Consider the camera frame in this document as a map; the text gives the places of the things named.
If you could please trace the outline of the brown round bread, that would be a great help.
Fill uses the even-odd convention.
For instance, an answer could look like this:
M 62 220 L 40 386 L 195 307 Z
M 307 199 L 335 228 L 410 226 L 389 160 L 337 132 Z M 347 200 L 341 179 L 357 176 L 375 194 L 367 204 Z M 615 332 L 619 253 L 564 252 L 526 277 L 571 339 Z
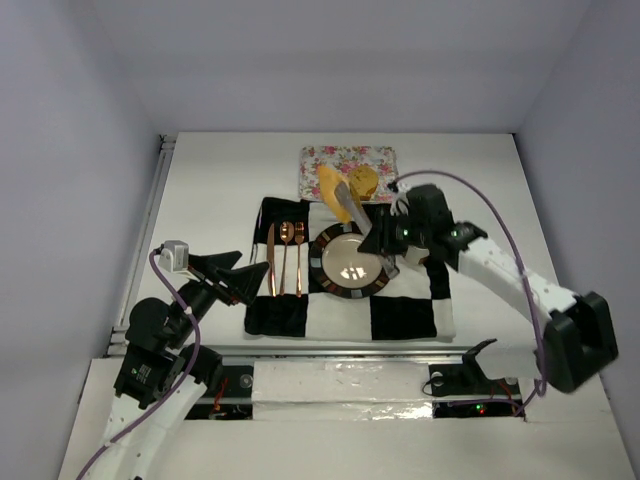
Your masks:
M 379 184 L 378 174 L 369 165 L 361 165 L 351 170 L 348 179 L 361 201 L 370 201 Z

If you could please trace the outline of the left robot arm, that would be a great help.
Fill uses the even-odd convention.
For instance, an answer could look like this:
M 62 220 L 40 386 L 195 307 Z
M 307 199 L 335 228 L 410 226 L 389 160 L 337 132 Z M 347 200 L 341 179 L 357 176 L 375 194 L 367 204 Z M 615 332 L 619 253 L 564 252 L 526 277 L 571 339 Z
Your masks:
M 182 241 L 166 241 L 149 264 L 172 297 L 148 297 L 130 312 L 126 352 L 98 450 L 80 479 L 152 479 L 192 407 L 224 384 L 222 357 L 203 346 L 200 321 L 216 302 L 249 306 L 269 270 L 245 267 L 230 251 L 193 255 Z

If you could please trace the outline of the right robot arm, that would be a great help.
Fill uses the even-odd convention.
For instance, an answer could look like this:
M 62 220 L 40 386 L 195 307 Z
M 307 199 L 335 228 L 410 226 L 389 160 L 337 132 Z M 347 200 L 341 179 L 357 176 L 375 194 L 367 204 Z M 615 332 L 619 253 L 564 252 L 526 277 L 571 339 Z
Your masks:
M 454 219 L 444 193 L 433 184 L 411 188 L 393 213 L 350 214 L 364 240 L 359 250 L 389 260 L 402 256 L 446 264 L 476 281 L 530 321 L 538 385 L 572 393 L 619 357 L 608 302 L 579 295 L 525 267 L 518 251 L 504 251 L 469 221 Z

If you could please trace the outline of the yellow oval bread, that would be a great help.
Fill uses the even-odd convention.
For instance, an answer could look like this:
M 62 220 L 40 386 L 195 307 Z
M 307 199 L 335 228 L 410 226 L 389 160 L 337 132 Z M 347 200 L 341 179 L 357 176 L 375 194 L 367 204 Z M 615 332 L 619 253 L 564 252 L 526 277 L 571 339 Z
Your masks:
M 348 179 L 339 171 L 326 165 L 318 167 L 317 176 L 323 202 L 340 223 L 349 223 L 352 218 L 351 215 L 339 204 L 334 194 L 334 189 L 340 182 L 345 182 L 349 186 Z

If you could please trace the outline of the silver metal tongs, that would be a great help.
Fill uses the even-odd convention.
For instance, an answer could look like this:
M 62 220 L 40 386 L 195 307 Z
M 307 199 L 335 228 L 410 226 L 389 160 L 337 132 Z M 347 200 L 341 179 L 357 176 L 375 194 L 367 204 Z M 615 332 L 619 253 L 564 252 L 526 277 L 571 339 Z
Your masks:
M 339 204 L 351 215 L 353 222 L 358 226 L 362 235 L 366 237 L 371 232 L 372 222 L 363 207 L 357 203 L 349 186 L 345 182 L 340 182 L 335 187 L 334 194 Z M 382 254 L 377 254 L 377 258 L 390 280 L 399 274 L 399 269 L 394 259 L 385 257 Z

